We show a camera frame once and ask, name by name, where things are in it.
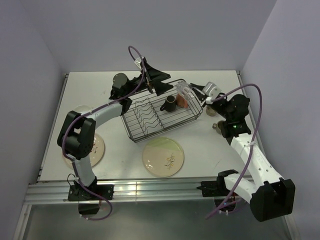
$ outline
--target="cup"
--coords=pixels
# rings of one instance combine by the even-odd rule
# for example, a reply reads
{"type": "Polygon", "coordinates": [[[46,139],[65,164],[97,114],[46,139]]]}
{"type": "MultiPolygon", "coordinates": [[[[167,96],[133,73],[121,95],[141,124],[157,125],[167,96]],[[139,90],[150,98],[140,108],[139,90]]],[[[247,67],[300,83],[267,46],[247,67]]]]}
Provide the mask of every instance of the cup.
{"type": "Polygon", "coordinates": [[[176,110],[176,98],[172,95],[167,96],[164,104],[160,107],[160,111],[166,110],[167,112],[173,112],[176,110]]]}

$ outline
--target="dish rack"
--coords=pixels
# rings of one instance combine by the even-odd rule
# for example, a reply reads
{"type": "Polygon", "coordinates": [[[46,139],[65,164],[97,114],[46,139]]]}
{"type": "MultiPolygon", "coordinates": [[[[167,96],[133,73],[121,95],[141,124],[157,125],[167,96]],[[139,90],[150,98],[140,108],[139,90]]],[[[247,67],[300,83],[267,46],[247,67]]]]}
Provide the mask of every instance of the dish rack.
{"type": "MultiPolygon", "coordinates": [[[[184,81],[178,79],[168,83],[175,86],[181,80],[184,81]]],[[[173,88],[161,96],[150,93],[133,99],[130,109],[122,115],[128,137],[137,143],[196,120],[203,112],[203,108],[196,97],[188,101],[187,108],[176,106],[173,112],[160,111],[160,107],[164,104],[167,96],[173,95],[176,97],[177,94],[177,91],[173,88]]]]}

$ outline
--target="gray floor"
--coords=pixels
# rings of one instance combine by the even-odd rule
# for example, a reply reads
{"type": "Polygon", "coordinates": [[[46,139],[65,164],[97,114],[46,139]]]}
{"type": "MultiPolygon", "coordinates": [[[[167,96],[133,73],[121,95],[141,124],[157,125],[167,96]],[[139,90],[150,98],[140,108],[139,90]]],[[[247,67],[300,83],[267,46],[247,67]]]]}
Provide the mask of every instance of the gray floor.
{"type": "Polygon", "coordinates": [[[212,200],[115,203],[102,221],[79,218],[76,204],[32,207],[25,240],[289,240],[283,218],[258,222],[247,205],[216,215],[212,200]]]}

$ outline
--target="mug handle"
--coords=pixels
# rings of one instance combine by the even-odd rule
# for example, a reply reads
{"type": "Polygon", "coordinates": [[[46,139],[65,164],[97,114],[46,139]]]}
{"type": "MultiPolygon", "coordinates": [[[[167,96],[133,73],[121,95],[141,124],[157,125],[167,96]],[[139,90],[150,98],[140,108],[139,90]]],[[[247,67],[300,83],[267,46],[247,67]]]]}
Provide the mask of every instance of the mug handle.
{"type": "Polygon", "coordinates": [[[166,106],[167,106],[167,101],[165,101],[164,104],[160,107],[160,111],[165,110],[166,106]]]}

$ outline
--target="leaf design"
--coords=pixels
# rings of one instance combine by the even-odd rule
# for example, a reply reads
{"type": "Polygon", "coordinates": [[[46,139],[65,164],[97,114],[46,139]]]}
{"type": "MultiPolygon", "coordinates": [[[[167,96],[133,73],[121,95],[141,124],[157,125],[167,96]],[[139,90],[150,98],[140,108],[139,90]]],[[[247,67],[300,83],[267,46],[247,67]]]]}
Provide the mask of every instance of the leaf design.
{"type": "Polygon", "coordinates": [[[167,160],[167,163],[164,166],[168,167],[168,169],[170,170],[174,166],[174,162],[175,162],[175,156],[173,155],[173,153],[166,160],[167,160]]]}

